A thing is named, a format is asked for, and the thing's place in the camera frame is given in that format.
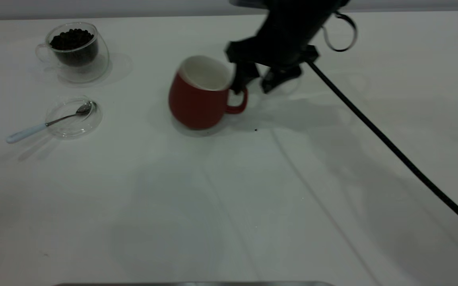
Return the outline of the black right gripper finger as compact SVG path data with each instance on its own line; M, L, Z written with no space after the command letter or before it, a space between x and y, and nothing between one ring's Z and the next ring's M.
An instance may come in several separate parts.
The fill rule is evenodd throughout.
M256 63L235 63L235 76L231 84L231 90L239 94L247 88L253 80L260 78Z
M288 82L289 80L299 78L301 75L302 70L299 66L294 66L287 70L270 68L260 82L262 92L268 94L280 85Z

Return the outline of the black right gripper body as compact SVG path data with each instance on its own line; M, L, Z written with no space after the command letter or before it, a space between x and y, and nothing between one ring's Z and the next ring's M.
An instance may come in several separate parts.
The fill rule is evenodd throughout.
M340 0L231 0L234 6L268 11L253 37L229 42L231 63L287 67L298 62L311 39L341 6Z

